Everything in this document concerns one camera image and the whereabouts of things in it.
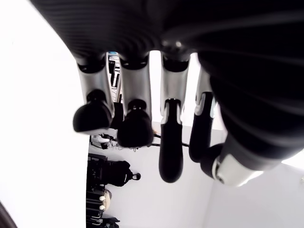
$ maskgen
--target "black bag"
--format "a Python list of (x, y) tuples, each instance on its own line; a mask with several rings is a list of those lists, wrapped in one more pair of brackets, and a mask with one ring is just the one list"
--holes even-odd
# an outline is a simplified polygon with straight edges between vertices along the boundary
[(108, 161), (102, 166), (101, 184), (112, 184), (118, 187), (125, 185), (129, 180), (139, 180), (140, 173), (133, 174), (130, 164), (126, 161)]

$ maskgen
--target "silver metal joint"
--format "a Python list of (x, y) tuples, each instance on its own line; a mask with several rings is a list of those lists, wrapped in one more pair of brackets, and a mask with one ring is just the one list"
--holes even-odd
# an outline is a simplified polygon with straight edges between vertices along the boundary
[(212, 165), (212, 176), (222, 184), (239, 187), (246, 184), (249, 180), (260, 176), (264, 171), (255, 171), (246, 168), (239, 163), (231, 154), (225, 156), (219, 162), (218, 156)]
[(80, 84), (84, 102), (87, 103), (86, 97), (93, 90), (101, 90), (105, 94), (105, 104), (109, 108), (112, 118), (114, 117), (114, 104), (112, 102), (110, 82), (107, 74), (107, 64), (102, 70), (96, 73), (84, 73), (78, 67)]

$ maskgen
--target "robotic hand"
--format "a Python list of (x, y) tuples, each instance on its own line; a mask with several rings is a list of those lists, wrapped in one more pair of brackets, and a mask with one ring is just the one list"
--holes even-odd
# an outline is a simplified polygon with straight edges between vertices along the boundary
[[(75, 113), (76, 132), (110, 127), (105, 55), (117, 51), (124, 105), (117, 141), (150, 145), (149, 52), (161, 51), (159, 169), (166, 182), (182, 172), (180, 116), (193, 52), (202, 67), (189, 153), (208, 176), (241, 186), (304, 148), (303, 2), (31, 1), (77, 62), (85, 105)], [(217, 102), (228, 136), (209, 147)]]

